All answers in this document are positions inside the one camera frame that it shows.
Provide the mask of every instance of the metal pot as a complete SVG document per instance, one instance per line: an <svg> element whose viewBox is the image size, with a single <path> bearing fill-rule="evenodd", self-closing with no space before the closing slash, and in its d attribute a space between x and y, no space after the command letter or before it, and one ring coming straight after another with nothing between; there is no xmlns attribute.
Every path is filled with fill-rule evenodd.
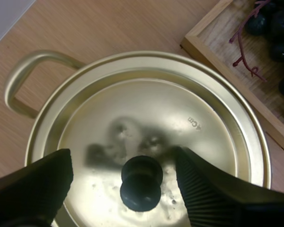
<svg viewBox="0 0 284 227"><path fill-rule="evenodd" d="M37 112L15 94L45 60L78 71ZM269 152L250 106L222 76L182 56L128 52L85 65L58 52L34 52L10 73L5 102L35 118L26 165L71 149L74 181L56 226L190 226L167 152L171 145L270 188ZM129 210L120 198L122 166L137 155L155 158L163 169L160 202L148 212Z"/></svg>

